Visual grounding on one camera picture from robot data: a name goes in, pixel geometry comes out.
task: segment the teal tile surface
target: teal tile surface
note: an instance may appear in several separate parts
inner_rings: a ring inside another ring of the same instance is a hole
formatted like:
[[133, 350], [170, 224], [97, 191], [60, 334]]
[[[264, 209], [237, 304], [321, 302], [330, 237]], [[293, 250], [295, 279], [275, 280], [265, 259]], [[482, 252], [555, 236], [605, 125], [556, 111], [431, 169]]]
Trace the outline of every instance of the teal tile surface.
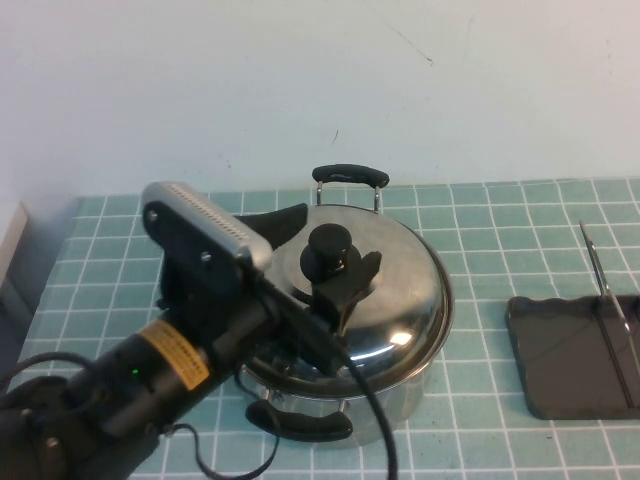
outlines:
[[565, 208], [571, 225], [578, 225], [580, 221], [583, 221], [585, 225], [602, 225], [606, 223], [602, 210], [600, 210], [597, 203], [567, 205]]
[[418, 205], [451, 205], [451, 191], [449, 187], [417, 187]]
[[115, 285], [81, 285], [73, 298], [74, 310], [109, 308]]
[[577, 248], [571, 227], [538, 227], [538, 240], [542, 248]]
[[66, 312], [44, 312], [39, 311], [33, 316], [31, 338], [57, 339], [62, 332], [62, 326], [67, 318]]
[[242, 212], [242, 193], [240, 192], [213, 192], [209, 194], [209, 198], [229, 213]]
[[449, 363], [447, 373], [452, 393], [493, 392], [488, 363]]
[[524, 203], [522, 188], [518, 185], [504, 185], [488, 187], [491, 203]]
[[471, 283], [479, 300], [507, 299], [514, 294], [509, 277], [506, 275], [474, 276]]
[[516, 362], [492, 362], [492, 370], [496, 380], [496, 388], [500, 393], [520, 393], [522, 384], [518, 375]]
[[373, 197], [373, 190], [369, 188], [347, 188], [347, 205], [371, 210], [373, 209]]
[[561, 431], [558, 432], [558, 440], [567, 466], [611, 465], [611, 457], [601, 431]]
[[58, 260], [84, 260], [90, 248], [90, 239], [69, 238], [62, 244]]
[[77, 215], [99, 217], [105, 204], [104, 197], [84, 197], [80, 199]]
[[70, 285], [80, 280], [83, 262], [56, 263], [49, 275], [49, 285]]
[[415, 208], [394, 208], [392, 210], [386, 210], [385, 215], [411, 229], [417, 230], [419, 228], [418, 210]]
[[458, 228], [493, 227], [489, 207], [456, 207]]
[[621, 247], [640, 245], [640, 225], [613, 225], [611, 230]]
[[113, 310], [107, 320], [107, 337], [126, 337], [147, 323], [148, 313], [143, 310]]
[[[505, 310], [515, 294], [573, 298], [596, 293], [577, 225], [580, 219], [587, 222], [616, 292], [638, 292], [640, 213], [633, 195], [640, 199], [640, 180], [595, 181], [595, 185], [598, 197], [588, 180], [391, 186], [382, 191], [382, 214], [415, 230], [421, 228], [426, 241], [441, 254], [457, 300], [452, 331], [428, 371], [426, 395], [395, 433], [402, 480], [515, 479], [503, 420], [511, 429], [508, 438], [516, 467], [524, 468], [518, 470], [518, 479], [565, 478], [550, 423], [533, 417], [525, 404]], [[315, 203], [315, 186], [301, 187], [277, 194], [213, 193], [210, 198], [234, 214]], [[373, 192], [326, 186], [323, 199], [371, 208]], [[93, 358], [155, 318], [158, 310], [152, 302], [158, 294], [155, 283], [162, 251], [147, 238], [138, 210], [138, 195], [80, 199], [79, 217], [72, 221], [52, 269], [21, 358], [56, 348]], [[66, 377], [78, 371], [62, 362], [42, 364], [39, 370], [21, 374], [14, 384], [50, 366]], [[246, 403], [240, 395], [232, 382], [225, 382], [185, 417], [204, 433], [205, 460], [213, 459], [215, 444], [216, 468], [235, 474], [257, 467], [272, 445], [270, 437], [244, 418]], [[640, 458], [636, 446], [640, 423], [603, 423], [615, 461], [621, 465], [620, 479], [640, 478], [640, 468], [628, 468], [638, 465]], [[598, 425], [556, 422], [569, 478], [617, 478], [602, 431], [593, 429]], [[361, 451], [283, 442], [272, 470], [263, 476], [311, 480], [312, 466], [315, 480], [386, 478], [380, 441]], [[178, 434], [168, 443], [162, 440], [138, 472], [153, 480], [163, 474], [181, 480], [200, 478], [192, 438]]]
[[506, 330], [484, 332], [489, 357], [493, 360], [513, 359], [513, 349]]
[[570, 182], [558, 182], [562, 192], [562, 200], [565, 202], [595, 202], [596, 193], [589, 180], [574, 180]]
[[382, 190], [382, 203], [385, 208], [415, 207], [416, 197], [416, 190], [412, 187], [386, 187]]
[[107, 322], [107, 312], [71, 312], [65, 338], [100, 338]]
[[155, 285], [118, 285], [113, 299], [114, 308], [144, 308], [151, 305]]
[[640, 212], [633, 203], [602, 205], [609, 223], [640, 223]]
[[276, 208], [276, 192], [246, 192], [243, 213], [271, 212]]
[[601, 202], [626, 202], [632, 199], [626, 180], [594, 180], [593, 185]]
[[451, 429], [453, 415], [447, 397], [427, 397], [409, 417], [409, 428], [413, 429]]
[[478, 315], [483, 328], [507, 328], [507, 302], [478, 302]]
[[582, 297], [596, 293], [593, 274], [553, 274], [553, 283], [558, 289], [558, 296], [563, 298]]
[[456, 303], [452, 328], [480, 328], [476, 307], [473, 303]]
[[420, 209], [422, 228], [455, 228], [456, 220], [452, 207], [426, 207]]
[[637, 465], [640, 458], [638, 430], [607, 430], [611, 450], [618, 465]]
[[516, 467], [559, 467], [560, 455], [553, 430], [509, 432], [509, 442]]
[[462, 253], [440, 253], [440, 259], [444, 262], [444, 266], [447, 269], [447, 272], [449, 272], [449, 275], [464, 274], [467, 272], [467, 267], [464, 263], [464, 255]]
[[531, 205], [529, 215], [531, 222], [537, 227], [568, 225], [567, 216], [560, 205]]
[[121, 267], [122, 260], [87, 262], [82, 273], [82, 283], [116, 283]]
[[511, 466], [504, 433], [460, 433], [462, 457], [466, 468], [507, 468]]
[[96, 237], [126, 237], [135, 222], [135, 217], [104, 217], [100, 219]]
[[483, 429], [501, 428], [498, 400], [495, 397], [466, 397], [453, 398], [458, 428]]
[[453, 433], [411, 433], [413, 465], [420, 469], [460, 468]]
[[560, 194], [555, 183], [524, 185], [522, 188], [528, 203], [560, 203]]
[[47, 286], [40, 296], [40, 310], [64, 310], [69, 308], [75, 287]]
[[103, 216], [135, 215], [138, 212], [138, 195], [116, 195], [107, 198]]
[[536, 299], [556, 296], [551, 277], [548, 275], [516, 275], [512, 281], [516, 295]]
[[457, 230], [424, 230], [422, 237], [438, 252], [461, 250]]
[[160, 270], [160, 260], [126, 260], [122, 266], [120, 283], [155, 283]]
[[465, 257], [471, 274], [507, 272], [500, 252], [470, 252]]
[[496, 227], [523, 227], [531, 225], [523, 205], [491, 207]]
[[486, 358], [480, 331], [452, 331], [444, 346], [447, 360], [479, 360]]
[[91, 246], [91, 260], [118, 260], [124, 257], [127, 248], [125, 238], [96, 238]]
[[548, 420], [534, 417], [524, 399], [524, 395], [505, 395], [500, 397], [502, 414], [507, 428], [545, 428], [550, 426]]
[[547, 267], [540, 252], [505, 252], [510, 273], [544, 273]]
[[462, 246], [465, 250], [499, 250], [498, 237], [494, 229], [462, 230]]
[[[571, 480], [617, 480], [618, 477], [614, 469], [598, 469], [598, 471], [574, 470], [569, 473], [569, 478]], [[626, 478], [624, 472], [621, 472], [620, 478]]]
[[292, 207], [300, 203], [309, 204], [310, 190], [281, 190], [278, 192], [278, 208]]
[[498, 230], [498, 236], [504, 250], [538, 248], [533, 228], [501, 228]]
[[584, 263], [580, 250], [547, 250], [544, 257], [551, 272], [586, 272], [589, 270]]
[[98, 217], [74, 218], [71, 221], [69, 238], [93, 237], [98, 227]]
[[456, 205], [486, 205], [487, 191], [484, 187], [451, 187], [453, 201]]

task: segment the white grout line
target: white grout line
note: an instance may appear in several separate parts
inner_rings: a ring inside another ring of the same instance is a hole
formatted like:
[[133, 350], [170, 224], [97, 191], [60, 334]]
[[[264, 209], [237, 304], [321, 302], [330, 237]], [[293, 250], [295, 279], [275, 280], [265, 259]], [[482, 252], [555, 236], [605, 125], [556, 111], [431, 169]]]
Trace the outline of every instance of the white grout line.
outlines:
[[[136, 210], [140, 209], [140, 200], [138, 200], [138, 206]], [[104, 322], [104, 326], [102, 327], [102, 333], [100, 334], [100, 342], [98, 343], [98, 349], [96, 350], [96, 358], [98, 355], [102, 353], [102, 345], [104, 344], [105, 335], [107, 333], [107, 326], [109, 325], [109, 320], [111, 318], [111, 309], [113, 308], [113, 304], [116, 299], [116, 293], [118, 292], [118, 286], [120, 285], [120, 280], [122, 279], [122, 272], [124, 271], [124, 265], [126, 263], [127, 253], [129, 253], [129, 245], [131, 245], [131, 236], [133, 235], [133, 230], [136, 227], [135, 218], [131, 222], [131, 230], [129, 230], [129, 237], [127, 238], [127, 245], [124, 249], [124, 255], [120, 262], [120, 269], [118, 270], [118, 277], [116, 279], [115, 288], [113, 289], [113, 293], [111, 294], [111, 301], [109, 302], [109, 308], [107, 312], [107, 316]]]
[[167, 459], [169, 458], [169, 445], [171, 444], [171, 438], [164, 437], [164, 455], [162, 457], [162, 470], [160, 471], [160, 478], [164, 479], [167, 476]]
[[440, 351], [440, 355], [442, 355], [442, 364], [444, 369], [444, 381], [447, 386], [447, 394], [449, 397], [449, 408], [451, 409], [451, 419], [453, 422], [453, 433], [456, 438], [456, 448], [458, 449], [458, 462], [460, 462], [460, 468], [462, 469], [462, 479], [467, 479], [467, 473], [464, 466], [464, 457], [462, 455], [462, 443], [460, 442], [460, 432], [458, 430], [458, 421], [456, 419], [456, 409], [453, 405], [453, 395], [451, 394], [451, 383], [449, 382], [449, 372], [447, 371], [447, 362], [444, 356], [444, 350]]
[[[89, 243], [89, 248], [87, 249], [87, 254], [85, 255], [84, 258], [84, 262], [82, 262], [82, 268], [80, 269], [80, 275], [78, 276], [78, 282], [75, 284], [74, 290], [73, 290], [73, 294], [71, 295], [71, 299], [69, 300], [69, 306], [66, 310], [66, 315], [64, 317], [64, 322], [62, 323], [62, 328], [60, 329], [60, 336], [58, 337], [58, 340], [56, 341], [56, 347], [55, 347], [55, 351], [58, 351], [60, 349], [60, 344], [62, 343], [62, 340], [64, 339], [64, 334], [67, 330], [67, 325], [69, 323], [69, 317], [71, 316], [71, 312], [73, 311], [73, 302], [75, 301], [76, 295], [78, 294], [78, 290], [80, 288], [80, 284], [82, 281], [82, 276], [84, 275], [84, 271], [87, 268], [87, 263], [89, 261], [89, 255], [91, 255], [91, 249], [93, 248], [93, 242], [96, 239], [96, 235], [98, 233], [98, 229], [100, 228], [100, 223], [102, 222], [102, 218], [104, 215], [104, 211], [107, 208], [107, 202], [109, 201], [109, 197], [105, 197], [104, 201], [102, 202], [102, 209], [100, 210], [100, 216], [98, 217], [98, 221], [96, 222], [96, 227], [95, 230], [93, 231], [93, 237], [91, 238], [91, 241]], [[53, 370], [53, 365], [55, 362], [51, 362], [51, 364], [49, 365], [49, 375], [51, 374], [51, 371]]]
[[211, 462], [209, 466], [215, 470], [216, 468], [216, 457], [218, 455], [218, 437], [220, 436], [220, 419], [222, 418], [222, 399], [224, 395], [224, 383], [220, 385], [220, 395], [218, 396], [218, 411], [216, 412], [216, 426], [213, 431], [213, 450], [211, 452]]
[[[522, 184], [520, 182], [518, 182], [518, 183], [520, 185], [520, 188], [522, 189], [522, 195], [525, 198], [524, 206], [525, 206], [525, 210], [527, 212], [527, 217], [528, 217], [529, 222], [531, 223], [531, 225], [533, 225], [533, 220], [531, 218], [531, 212], [529, 211], [529, 205], [527, 204], [527, 199], [526, 199], [527, 197], [525, 195], [524, 187], [522, 186]], [[540, 243], [540, 239], [538, 238], [538, 232], [535, 229], [533, 229], [533, 235], [534, 235], [534, 237], [536, 239], [536, 245], [538, 245], [538, 249], [540, 251], [540, 256], [542, 257], [542, 262], [544, 263], [544, 267], [547, 270], [547, 272], [549, 273], [549, 280], [551, 281], [551, 286], [553, 287], [553, 291], [555, 292], [556, 297], [559, 297], [560, 295], [558, 293], [558, 287], [556, 286], [555, 281], [553, 280], [553, 275], [551, 273], [551, 269], [549, 268], [549, 264], [547, 263], [547, 259], [544, 256], [544, 251], [542, 249], [542, 244]], [[567, 471], [567, 463], [566, 463], [566, 461], [564, 459], [564, 454], [562, 453], [562, 447], [560, 446], [560, 439], [558, 438], [558, 432], [556, 430], [555, 423], [553, 422], [553, 420], [551, 420], [549, 423], [551, 425], [551, 429], [553, 430], [553, 439], [554, 439], [554, 442], [556, 444], [556, 448], [558, 449], [558, 455], [560, 456], [560, 463], [562, 464], [562, 468], [564, 470], [564, 477], [565, 477], [566, 480], [570, 480], [569, 479], [569, 472]]]
[[[488, 194], [486, 188], [484, 190], [484, 194], [487, 196], [487, 201], [490, 204], [491, 203], [491, 198], [489, 197], [489, 194]], [[491, 223], [493, 225], [493, 228], [495, 229], [496, 221], [495, 221], [495, 218], [493, 216], [493, 209], [492, 208], [489, 208], [489, 214], [491, 216]], [[457, 216], [455, 217], [455, 219], [456, 219], [455, 221], [456, 221], [456, 226], [457, 226], [458, 225]], [[504, 264], [504, 268], [505, 268], [505, 270], [507, 272], [507, 276], [509, 278], [509, 284], [511, 285], [511, 290], [512, 290], [513, 294], [515, 295], [516, 294], [516, 289], [515, 289], [515, 286], [513, 285], [513, 279], [511, 278], [511, 274], [510, 274], [510, 271], [509, 271], [509, 265], [507, 264], [507, 258], [506, 258], [505, 254], [504, 254], [504, 251], [502, 250], [502, 243], [501, 243], [500, 236], [498, 235], [497, 231], [495, 231], [495, 235], [496, 235], [496, 238], [498, 240], [498, 248], [500, 250], [500, 255], [502, 257], [502, 262]], [[460, 240], [460, 244], [462, 245], [462, 237], [461, 236], [459, 237], [459, 240]], [[467, 253], [466, 250], [464, 250], [463, 251], [463, 259], [464, 259], [465, 269], [466, 269], [467, 273], [469, 274], [470, 271], [469, 271], [469, 264], [467, 262], [466, 253]], [[472, 283], [471, 284], [471, 296], [475, 299], [475, 291], [473, 290], [473, 282], [471, 282], [471, 283]], [[497, 406], [498, 406], [498, 414], [500, 416], [500, 424], [502, 425], [502, 432], [504, 433], [504, 439], [505, 439], [505, 442], [506, 442], [506, 445], [507, 445], [507, 451], [509, 453], [509, 462], [511, 463], [511, 468], [514, 469], [514, 471], [513, 471], [514, 478], [517, 480], [518, 474], [515, 471], [516, 463], [515, 463], [515, 459], [514, 459], [514, 456], [513, 456], [513, 450], [511, 448], [511, 440], [509, 439], [509, 434], [507, 433], [507, 430], [506, 430], [507, 425], [506, 425], [506, 422], [504, 420], [504, 412], [502, 411], [502, 402], [500, 402], [500, 397], [498, 397], [498, 395], [497, 395], [498, 394], [498, 385], [496, 383], [495, 373], [493, 371], [493, 366], [492, 366], [493, 364], [491, 362], [491, 354], [489, 353], [489, 348], [487, 346], [487, 340], [486, 340], [486, 336], [485, 336], [485, 332], [484, 332], [484, 326], [482, 325], [482, 322], [479, 321], [480, 314], [479, 314], [479, 312], [477, 310], [476, 310], [476, 313], [478, 314], [478, 323], [480, 325], [480, 336], [482, 338], [482, 347], [484, 349], [484, 354], [486, 356], [486, 359], [487, 359], [488, 365], [489, 365], [489, 373], [491, 375], [491, 384], [492, 384], [492, 387], [493, 387], [493, 391], [496, 393], [495, 401], [496, 401]]]

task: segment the black cable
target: black cable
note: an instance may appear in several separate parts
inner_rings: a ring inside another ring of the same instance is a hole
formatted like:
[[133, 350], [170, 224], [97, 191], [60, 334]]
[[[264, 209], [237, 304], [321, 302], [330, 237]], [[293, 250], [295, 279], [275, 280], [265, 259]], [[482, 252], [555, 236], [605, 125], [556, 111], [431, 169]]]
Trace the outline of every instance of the black cable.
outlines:
[[[293, 310], [300, 311], [300, 307], [295, 304], [295, 302], [286, 294], [280, 292], [275, 285], [269, 283], [268, 281], [262, 282], [263, 288], [273, 296], [277, 298], [279, 301], [284, 304], [290, 305]], [[309, 316], [307, 312], [302, 312], [305, 316]], [[375, 416], [378, 426], [380, 427], [380, 431], [382, 432], [382, 439], [384, 441], [384, 446], [387, 451], [387, 471], [388, 471], [388, 480], [397, 480], [398, 479], [398, 455], [396, 452], [396, 444], [393, 438], [393, 432], [391, 431], [391, 427], [389, 426], [389, 422], [387, 421], [387, 417], [380, 406], [380, 402], [378, 402], [378, 398], [376, 394], [371, 390], [371, 387], [362, 376], [358, 367], [356, 367], [349, 354], [342, 349], [340, 344], [333, 338], [329, 333], [324, 331], [322, 328], [318, 327], [313, 321], [308, 321], [305, 323], [305, 328], [312, 331], [314, 336], [323, 337], [326, 340], [327, 346], [332, 350], [331, 352], [327, 352], [330, 355], [334, 355], [340, 359], [343, 365], [345, 365], [351, 376], [356, 381], [360, 390], [366, 397], [369, 402], [369, 406], [373, 411], [373, 415]]]
[[21, 362], [18, 362], [15, 367], [13, 367], [9, 372], [5, 373], [2, 377], [0, 377], [0, 387], [2, 387], [5, 383], [10, 382], [13, 377], [22, 373], [29, 367], [33, 367], [39, 363], [51, 362], [54, 360], [59, 360], [62, 362], [74, 363], [76, 365], [80, 365], [81, 367], [93, 371], [93, 362], [82, 355], [78, 355], [77, 353], [69, 353], [69, 352], [46, 352], [46, 353], [38, 353], [32, 357], [29, 357]]
[[[258, 395], [255, 392], [252, 392], [242, 384], [242, 382], [240, 381], [239, 370], [235, 371], [233, 378], [238, 388], [240, 388], [242, 391], [249, 394], [250, 396], [255, 397], [258, 400], [260, 399], [260, 397], [258, 397]], [[257, 478], [260, 475], [262, 475], [271, 466], [271, 464], [273, 463], [273, 459], [276, 457], [278, 446], [280, 445], [280, 435], [279, 435], [280, 422], [278, 422], [278, 418], [274, 412], [274, 408], [271, 407], [271, 405], [269, 405], [269, 407], [266, 407], [266, 408], [267, 408], [267, 413], [269, 414], [269, 418], [271, 418], [271, 421], [273, 422], [273, 426], [276, 431], [276, 434], [275, 434], [276, 441], [273, 445], [273, 450], [271, 450], [271, 455], [269, 455], [269, 458], [267, 458], [267, 460], [262, 465], [260, 465], [255, 470], [244, 473], [242, 475], [237, 475], [237, 476], [222, 475], [220, 473], [213, 471], [207, 466], [207, 464], [202, 460], [202, 457], [200, 456], [200, 435], [198, 434], [198, 431], [193, 427], [193, 425], [190, 425], [188, 423], [176, 423], [171, 427], [169, 427], [167, 433], [172, 434], [177, 432], [178, 430], [188, 430], [192, 433], [193, 441], [195, 443], [196, 463], [198, 464], [200, 471], [207, 478], [211, 478], [213, 480], [251, 480], [253, 478]]]
[[[5, 373], [0, 378], [0, 387], [2, 387], [5, 383], [10, 382], [14, 377], [16, 377], [17, 375], [19, 375], [29, 367], [38, 365], [39, 363], [51, 362], [55, 360], [69, 362], [75, 365], [80, 365], [82, 368], [89, 370], [90, 372], [94, 371], [93, 362], [83, 357], [82, 355], [78, 355], [77, 353], [70, 353], [70, 352], [38, 353], [21, 362], [18, 362], [15, 365], [15, 367], [13, 367], [9, 372]], [[54, 420], [60, 420], [62, 418], [79, 415], [81, 413], [86, 412], [92, 405], [94, 405], [94, 403], [96, 403], [96, 399], [90, 398], [86, 402], [78, 405], [77, 407], [70, 408], [69, 410], [50, 413], [48, 415], [34, 416], [33, 421], [35, 425], [44, 425], [45, 423], [49, 423]]]

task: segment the lid knob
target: lid knob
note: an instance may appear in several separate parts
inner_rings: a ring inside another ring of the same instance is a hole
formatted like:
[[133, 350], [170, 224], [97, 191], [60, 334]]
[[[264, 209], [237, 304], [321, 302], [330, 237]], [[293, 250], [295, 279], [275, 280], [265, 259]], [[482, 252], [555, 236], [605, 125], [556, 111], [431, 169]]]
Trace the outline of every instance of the lid knob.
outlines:
[[351, 248], [351, 234], [342, 225], [325, 223], [314, 228], [300, 257], [302, 273], [312, 283], [328, 280], [347, 267]]

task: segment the black handle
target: black handle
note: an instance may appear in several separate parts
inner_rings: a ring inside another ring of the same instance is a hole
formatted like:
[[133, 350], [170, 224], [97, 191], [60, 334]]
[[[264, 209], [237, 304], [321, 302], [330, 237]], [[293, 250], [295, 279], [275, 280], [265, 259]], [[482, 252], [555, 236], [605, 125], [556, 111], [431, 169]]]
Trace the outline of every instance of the black handle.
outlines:
[[389, 175], [375, 168], [347, 163], [316, 167], [311, 173], [316, 182], [364, 183], [371, 188], [384, 188], [389, 184]]
[[257, 400], [247, 407], [245, 416], [256, 427], [275, 434], [275, 428], [267, 409], [278, 418], [280, 436], [297, 442], [335, 442], [349, 438], [353, 433], [351, 420], [342, 412], [334, 412], [326, 417], [311, 417], [302, 413], [282, 412], [267, 400]]

